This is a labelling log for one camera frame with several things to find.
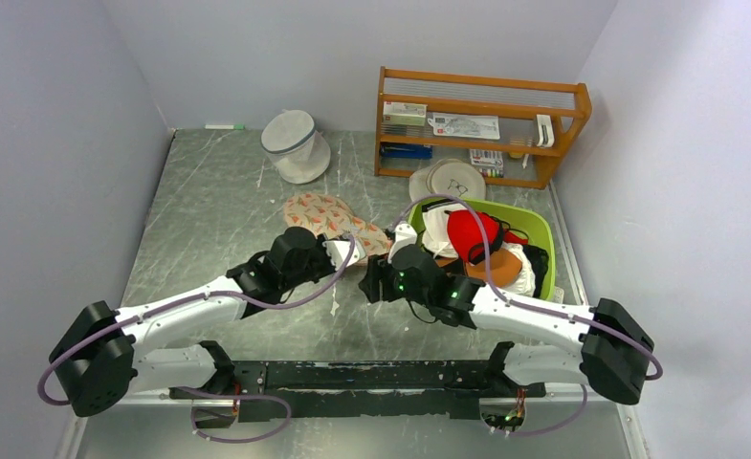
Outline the pink floral laundry bag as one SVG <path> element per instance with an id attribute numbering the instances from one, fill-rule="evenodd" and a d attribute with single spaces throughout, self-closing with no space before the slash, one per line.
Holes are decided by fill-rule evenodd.
<path id="1" fill-rule="evenodd" d="M 283 206 L 284 221 L 289 227 L 301 227 L 328 240 L 355 237 L 362 258 L 353 265 L 365 265 L 370 257 L 387 258 L 392 242 L 376 225 L 357 216 L 351 207 L 338 197 L 315 192 L 289 198 Z"/>

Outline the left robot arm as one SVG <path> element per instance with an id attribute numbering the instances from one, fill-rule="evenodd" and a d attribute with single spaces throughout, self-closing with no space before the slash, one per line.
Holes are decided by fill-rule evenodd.
<path id="1" fill-rule="evenodd" d="M 134 393 L 167 388 L 195 397 L 239 395 L 228 353 L 215 341 L 171 348 L 170 343 L 212 325 L 241 320 L 265 310 L 300 306 L 285 296 L 305 283 L 328 280 L 364 257 L 362 242 L 293 227 L 266 251 L 183 294 L 112 309 L 105 301 L 84 307 L 50 353 L 38 382 L 46 404 L 68 405 L 90 417 Z"/>

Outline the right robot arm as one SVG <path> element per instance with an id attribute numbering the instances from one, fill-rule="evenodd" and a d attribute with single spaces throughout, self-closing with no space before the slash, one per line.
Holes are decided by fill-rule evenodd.
<path id="1" fill-rule="evenodd" d="M 360 290 L 368 302 L 406 300 L 452 327 L 516 334 L 536 345 L 501 344 L 495 367 L 518 386 L 575 383 L 617 404 L 638 404 L 654 343 L 617 301 L 569 306 L 494 289 L 447 273 L 415 245 L 367 261 Z"/>

